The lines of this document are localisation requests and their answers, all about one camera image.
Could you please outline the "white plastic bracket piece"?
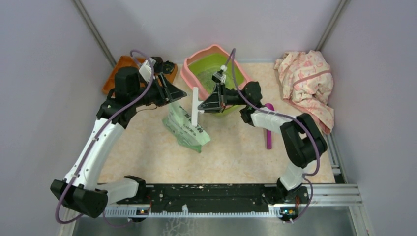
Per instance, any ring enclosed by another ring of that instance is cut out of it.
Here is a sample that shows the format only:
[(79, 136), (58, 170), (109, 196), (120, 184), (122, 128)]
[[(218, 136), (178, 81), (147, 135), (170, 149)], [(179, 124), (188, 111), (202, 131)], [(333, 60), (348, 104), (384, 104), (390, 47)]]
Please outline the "white plastic bracket piece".
[(191, 113), (191, 124), (196, 127), (198, 125), (198, 116), (199, 113), (204, 113), (203, 110), (200, 110), (198, 107), (202, 101), (199, 100), (199, 88), (193, 87), (192, 91), (192, 113)]

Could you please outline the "green cat litter bag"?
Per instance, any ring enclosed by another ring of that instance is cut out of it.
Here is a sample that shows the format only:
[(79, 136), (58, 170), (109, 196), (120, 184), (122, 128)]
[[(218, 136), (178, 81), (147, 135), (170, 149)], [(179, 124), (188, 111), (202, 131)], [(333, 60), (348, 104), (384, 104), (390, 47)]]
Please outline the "green cat litter bag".
[(169, 113), (162, 122), (170, 131), (177, 143), (185, 148), (201, 153), (202, 146), (207, 144), (211, 138), (199, 124), (193, 126), (191, 115), (178, 103), (168, 105)]

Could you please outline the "purple plastic scoop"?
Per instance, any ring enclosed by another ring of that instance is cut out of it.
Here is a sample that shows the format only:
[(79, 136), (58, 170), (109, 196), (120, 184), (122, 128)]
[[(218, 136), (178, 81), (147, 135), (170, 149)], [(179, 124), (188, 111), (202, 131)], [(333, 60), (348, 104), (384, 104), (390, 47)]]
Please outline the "purple plastic scoop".
[[(266, 103), (265, 106), (274, 111), (274, 106), (271, 103)], [(272, 141), (272, 132), (268, 129), (264, 129), (264, 133), (265, 133), (265, 145), (266, 145), (266, 149), (267, 150), (271, 150), (272, 146), (273, 146), (273, 141)]]

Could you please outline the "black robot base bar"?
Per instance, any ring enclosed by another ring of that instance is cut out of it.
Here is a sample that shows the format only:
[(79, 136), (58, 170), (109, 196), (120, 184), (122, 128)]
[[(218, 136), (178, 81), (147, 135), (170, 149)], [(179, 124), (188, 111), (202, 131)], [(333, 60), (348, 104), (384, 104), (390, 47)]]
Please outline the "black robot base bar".
[(302, 186), (285, 196), (276, 184), (153, 184), (140, 187), (120, 205), (151, 204), (152, 213), (266, 213), (269, 206), (295, 207), (309, 200)]

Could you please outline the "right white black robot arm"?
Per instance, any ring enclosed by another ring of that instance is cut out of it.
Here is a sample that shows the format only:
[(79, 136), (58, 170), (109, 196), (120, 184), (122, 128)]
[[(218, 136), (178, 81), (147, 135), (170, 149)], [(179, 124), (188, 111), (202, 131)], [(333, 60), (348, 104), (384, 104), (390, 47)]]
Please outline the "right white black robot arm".
[(221, 113), (226, 106), (243, 105), (240, 116), (244, 123), (281, 134), (290, 163), (277, 180), (277, 197), (289, 203), (307, 176), (307, 166), (313, 162), (318, 164), (328, 147), (311, 115), (302, 113), (291, 117), (280, 114), (262, 104), (262, 98), (259, 82), (251, 81), (243, 89), (229, 89), (217, 81), (212, 94), (200, 108), (211, 113)]

